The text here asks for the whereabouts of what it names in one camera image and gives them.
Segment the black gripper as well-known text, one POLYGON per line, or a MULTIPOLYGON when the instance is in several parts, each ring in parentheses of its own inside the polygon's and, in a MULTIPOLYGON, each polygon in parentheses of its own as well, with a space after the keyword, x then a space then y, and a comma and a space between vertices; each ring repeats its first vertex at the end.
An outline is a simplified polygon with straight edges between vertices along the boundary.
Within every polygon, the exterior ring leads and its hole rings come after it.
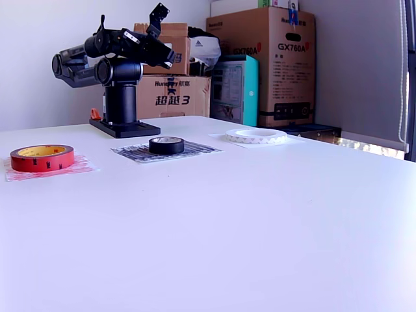
POLYGON ((150 34, 123 29, 121 56, 147 65, 162 65, 165 69, 173 66, 176 53, 150 34))

